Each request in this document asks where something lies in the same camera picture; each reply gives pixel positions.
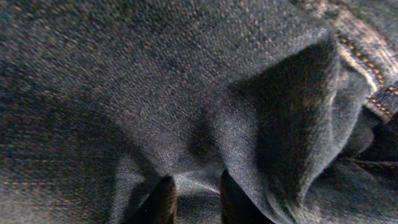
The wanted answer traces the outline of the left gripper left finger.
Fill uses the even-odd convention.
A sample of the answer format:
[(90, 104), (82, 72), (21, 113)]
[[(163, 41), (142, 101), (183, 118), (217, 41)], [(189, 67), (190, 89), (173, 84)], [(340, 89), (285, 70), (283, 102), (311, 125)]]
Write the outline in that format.
[(178, 195), (174, 178), (164, 177), (144, 203), (124, 224), (174, 224), (177, 219)]

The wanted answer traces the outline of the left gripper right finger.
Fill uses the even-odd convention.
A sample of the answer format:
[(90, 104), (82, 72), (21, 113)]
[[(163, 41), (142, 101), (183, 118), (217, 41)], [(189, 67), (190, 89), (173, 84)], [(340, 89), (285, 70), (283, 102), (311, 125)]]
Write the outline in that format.
[(274, 224), (253, 204), (227, 170), (220, 179), (220, 205), (222, 224)]

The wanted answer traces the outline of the blue denim jeans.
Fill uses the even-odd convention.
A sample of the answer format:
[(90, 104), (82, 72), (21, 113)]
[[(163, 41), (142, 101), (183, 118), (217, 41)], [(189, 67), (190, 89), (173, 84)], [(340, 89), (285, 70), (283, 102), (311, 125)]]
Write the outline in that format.
[(2, 1), (1, 222), (397, 222), (396, 1)]

